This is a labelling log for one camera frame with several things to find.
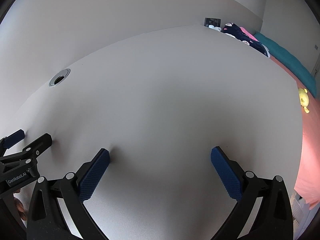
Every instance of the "navy blue blanket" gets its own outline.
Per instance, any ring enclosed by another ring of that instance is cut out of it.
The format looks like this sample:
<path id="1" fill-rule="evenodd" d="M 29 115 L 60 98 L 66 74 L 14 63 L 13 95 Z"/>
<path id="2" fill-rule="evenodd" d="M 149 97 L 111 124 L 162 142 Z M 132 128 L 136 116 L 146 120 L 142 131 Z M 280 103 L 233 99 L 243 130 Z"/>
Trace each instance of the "navy blue blanket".
<path id="1" fill-rule="evenodd" d="M 221 30 L 223 33 L 228 33 L 234 36 L 236 39 L 242 41 L 245 44 L 253 47 L 257 51 L 261 52 L 265 56 L 268 56 L 266 49 L 263 47 L 261 42 L 255 41 L 249 38 L 245 33 L 242 32 L 239 26 L 234 23 L 227 23 L 224 28 Z"/>

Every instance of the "teal pillow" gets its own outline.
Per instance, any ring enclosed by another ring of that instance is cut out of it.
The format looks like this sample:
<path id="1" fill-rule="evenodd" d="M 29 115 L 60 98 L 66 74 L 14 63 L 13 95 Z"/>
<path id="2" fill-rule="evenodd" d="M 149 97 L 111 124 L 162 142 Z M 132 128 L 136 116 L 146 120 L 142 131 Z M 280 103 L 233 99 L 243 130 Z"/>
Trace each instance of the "teal pillow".
<path id="1" fill-rule="evenodd" d="M 315 98 L 317 95 L 316 80 L 301 62 L 285 48 L 278 45 L 273 40 L 257 32 L 254 37 L 263 45 L 267 46 L 269 52 L 301 81 Z"/>

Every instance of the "blue rubber fingertip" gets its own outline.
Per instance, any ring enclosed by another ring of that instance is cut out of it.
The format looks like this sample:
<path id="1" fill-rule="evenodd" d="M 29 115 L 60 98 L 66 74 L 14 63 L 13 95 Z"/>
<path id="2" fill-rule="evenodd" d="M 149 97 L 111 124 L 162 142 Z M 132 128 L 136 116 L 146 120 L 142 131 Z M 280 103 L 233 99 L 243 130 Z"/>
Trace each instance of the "blue rubber fingertip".
<path id="1" fill-rule="evenodd" d="M 81 202 L 91 198 L 109 164 L 109 152 L 104 150 L 78 185 L 79 199 Z"/>
<path id="2" fill-rule="evenodd" d="M 22 141 L 24 137 L 24 131 L 20 129 L 19 131 L 16 131 L 12 135 L 9 135 L 6 139 L 4 139 L 3 147 L 5 149 L 10 149 L 12 146 Z"/>
<path id="3" fill-rule="evenodd" d="M 217 147 L 211 151 L 211 162 L 229 196 L 239 202 L 242 198 L 241 182 Z"/>

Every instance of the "human hand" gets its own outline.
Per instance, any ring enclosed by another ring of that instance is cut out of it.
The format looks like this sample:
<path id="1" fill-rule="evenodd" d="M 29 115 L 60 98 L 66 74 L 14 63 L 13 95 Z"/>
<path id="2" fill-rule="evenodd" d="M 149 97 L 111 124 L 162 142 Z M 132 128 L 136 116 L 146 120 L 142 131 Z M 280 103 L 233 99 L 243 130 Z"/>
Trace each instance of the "human hand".
<path id="1" fill-rule="evenodd" d="M 18 189 L 17 191 L 15 191 L 14 193 L 20 193 L 21 189 Z M 17 198 L 14 198 L 14 203 L 16 204 L 18 213 L 20 215 L 20 218 L 23 221 L 27 221 L 27 216 L 26 216 L 26 211 L 24 210 L 23 204 L 21 203 L 20 200 L 18 200 Z"/>

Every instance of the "pink bed sheet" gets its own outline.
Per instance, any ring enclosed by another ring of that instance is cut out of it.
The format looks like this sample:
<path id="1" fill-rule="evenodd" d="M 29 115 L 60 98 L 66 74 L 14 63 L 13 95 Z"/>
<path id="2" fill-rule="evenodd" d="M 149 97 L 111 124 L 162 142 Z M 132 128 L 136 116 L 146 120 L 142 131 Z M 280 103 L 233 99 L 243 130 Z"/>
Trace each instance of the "pink bed sheet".
<path id="1" fill-rule="evenodd" d="M 297 82 L 298 88 L 306 88 L 301 81 L 275 57 L 270 59 L 282 67 Z M 310 112 L 302 112 L 302 152 L 295 191 L 302 196 L 310 209 L 320 202 L 320 101 L 310 93 Z"/>

